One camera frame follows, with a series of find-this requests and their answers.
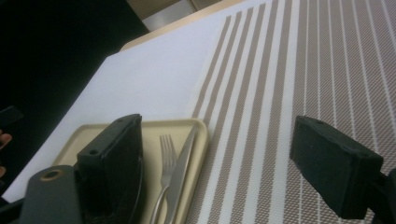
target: metal fork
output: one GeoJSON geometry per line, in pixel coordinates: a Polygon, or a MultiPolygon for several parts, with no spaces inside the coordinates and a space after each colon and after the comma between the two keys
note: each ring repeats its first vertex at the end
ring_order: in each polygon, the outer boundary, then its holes
{"type": "Polygon", "coordinates": [[[163,203],[165,192],[168,190],[172,173],[174,172],[177,163],[177,155],[175,152],[175,147],[173,145],[171,135],[169,134],[161,135],[160,142],[161,142],[161,152],[163,155],[163,175],[161,177],[161,185],[163,189],[161,190],[160,196],[158,197],[157,203],[155,204],[154,211],[152,212],[150,224],[157,223],[159,208],[163,203]]]}

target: plastic tray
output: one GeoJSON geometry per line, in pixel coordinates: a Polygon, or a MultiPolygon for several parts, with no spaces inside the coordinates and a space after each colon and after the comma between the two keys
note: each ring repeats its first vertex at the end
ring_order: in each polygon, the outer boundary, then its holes
{"type": "MultiPolygon", "coordinates": [[[[190,208],[201,166],[209,142],[208,131],[198,119],[175,119],[142,122],[143,157],[145,163],[144,178],[147,185],[147,201],[140,223],[149,223],[151,213],[161,192],[162,155],[160,135],[170,134],[177,155],[180,153],[192,126],[197,125],[191,160],[186,175],[182,196],[177,209],[176,223],[184,223],[190,208]]],[[[54,165],[74,165],[77,154],[87,146],[108,124],[83,125],[78,128],[64,146],[54,165]]],[[[159,223],[163,223],[166,214],[166,203],[163,203],[159,223]]]]}

